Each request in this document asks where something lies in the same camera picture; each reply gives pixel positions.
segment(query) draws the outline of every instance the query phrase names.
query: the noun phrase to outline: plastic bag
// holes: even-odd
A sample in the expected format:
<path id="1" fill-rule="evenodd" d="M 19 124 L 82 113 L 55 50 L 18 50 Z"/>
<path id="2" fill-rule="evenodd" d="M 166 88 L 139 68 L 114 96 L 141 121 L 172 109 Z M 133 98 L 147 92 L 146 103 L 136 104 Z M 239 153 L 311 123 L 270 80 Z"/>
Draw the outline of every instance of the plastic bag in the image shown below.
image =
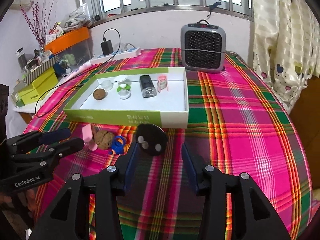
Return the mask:
<path id="1" fill-rule="evenodd" d="M 92 22 L 87 3 L 70 13 L 61 23 L 63 31 L 69 32 L 82 27 L 91 27 Z"/>

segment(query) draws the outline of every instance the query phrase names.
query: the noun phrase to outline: white power strip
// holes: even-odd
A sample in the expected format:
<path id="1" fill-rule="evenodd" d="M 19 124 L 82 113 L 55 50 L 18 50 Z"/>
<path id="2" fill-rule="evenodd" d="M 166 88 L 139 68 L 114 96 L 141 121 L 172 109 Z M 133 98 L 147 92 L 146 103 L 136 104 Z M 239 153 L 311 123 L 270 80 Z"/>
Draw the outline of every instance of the white power strip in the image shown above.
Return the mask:
<path id="1" fill-rule="evenodd" d="M 101 63 L 105 63 L 108 59 L 110 59 L 114 54 L 116 54 L 116 52 L 113 52 L 109 55 L 104 56 L 99 55 L 99 56 L 95 56 L 90 60 L 90 63 L 92 65 L 96 65 L 96 64 L 101 64 Z M 132 58 L 132 57 L 137 57 L 141 54 L 141 49 L 140 48 L 131 48 L 128 49 L 126 51 L 120 51 L 118 52 L 114 58 L 112 60 L 119 60 L 119 59 L 125 59 L 125 58 Z"/>

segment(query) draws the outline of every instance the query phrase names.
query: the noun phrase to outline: orange lid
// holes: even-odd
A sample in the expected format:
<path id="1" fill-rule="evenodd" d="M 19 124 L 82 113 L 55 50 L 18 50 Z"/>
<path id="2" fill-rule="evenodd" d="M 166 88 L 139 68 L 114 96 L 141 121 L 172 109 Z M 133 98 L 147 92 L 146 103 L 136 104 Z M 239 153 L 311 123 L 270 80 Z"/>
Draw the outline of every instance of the orange lid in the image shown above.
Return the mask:
<path id="1" fill-rule="evenodd" d="M 53 54 L 57 54 L 71 46 L 90 38 L 87 27 L 68 32 L 61 37 L 44 46 L 45 50 L 50 50 Z"/>

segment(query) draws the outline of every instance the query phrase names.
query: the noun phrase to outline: white wall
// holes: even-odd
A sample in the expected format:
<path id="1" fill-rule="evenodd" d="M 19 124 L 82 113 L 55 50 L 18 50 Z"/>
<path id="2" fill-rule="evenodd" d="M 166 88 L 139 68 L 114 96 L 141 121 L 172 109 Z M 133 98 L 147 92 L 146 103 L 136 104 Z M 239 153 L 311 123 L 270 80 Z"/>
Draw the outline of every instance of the white wall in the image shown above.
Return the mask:
<path id="1" fill-rule="evenodd" d="M 106 29 L 116 28 L 121 43 L 132 43 L 142 49 L 180 47 L 180 31 L 183 25 L 206 19 L 208 12 L 173 10 L 149 12 L 116 19 L 92 28 L 94 54 L 102 54 L 100 43 Z M 238 53 L 246 62 L 252 62 L 254 23 L 226 14 L 212 13 L 209 23 L 222 27 L 226 32 L 226 49 Z M 110 30 L 107 40 L 119 44 L 118 34 Z"/>
<path id="2" fill-rule="evenodd" d="M 15 0 L 14 3 L 29 3 L 30 0 Z M 34 0 L 39 2 L 41 7 L 43 0 Z M 61 21 L 65 15 L 76 9 L 75 0 L 56 0 L 52 9 L 53 25 L 56 21 Z M 15 52 L 23 47 L 27 59 L 34 56 L 33 50 L 39 49 L 36 38 L 31 33 L 21 11 L 9 10 L 0 22 L 0 83 L 10 87 L 12 93 L 15 87 L 15 81 L 21 79 L 20 66 L 15 56 Z M 12 109 L 14 105 L 9 98 L 8 114 L 6 117 L 7 137 L 13 137 L 21 134 L 26 128 L 26 124 L 20 115 Z"/>

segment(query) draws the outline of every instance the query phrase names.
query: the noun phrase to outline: green and white box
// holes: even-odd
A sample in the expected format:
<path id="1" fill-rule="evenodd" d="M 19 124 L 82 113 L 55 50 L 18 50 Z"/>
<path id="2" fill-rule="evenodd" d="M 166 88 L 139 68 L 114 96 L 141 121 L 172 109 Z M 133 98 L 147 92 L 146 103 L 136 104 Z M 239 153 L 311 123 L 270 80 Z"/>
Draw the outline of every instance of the green and white box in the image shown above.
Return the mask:
<path id="1" fill-rule="evenodd" d="M 131 96 L 121 99 L 116 91 L 114 78 L 128 75 L 126 84 L 131 86 Z M 168 88 L 157 92 L 152 98 L 143 98 L 140 76 L 149 75 L 157 89 L 158 76 L 166 75 Z M 102 100 L 95 100 L 93 92 L 101 83 L 111 80 L 113 88 Z M 184 67 L 159 67 L 120 70 L 97 74 L 92 77 L 67 103 L 63 109 L 67 117 L 75 122 L 89 122 L 125 126 L 153 123 L 162 128 L 187 128 L 188 87 Z"/>

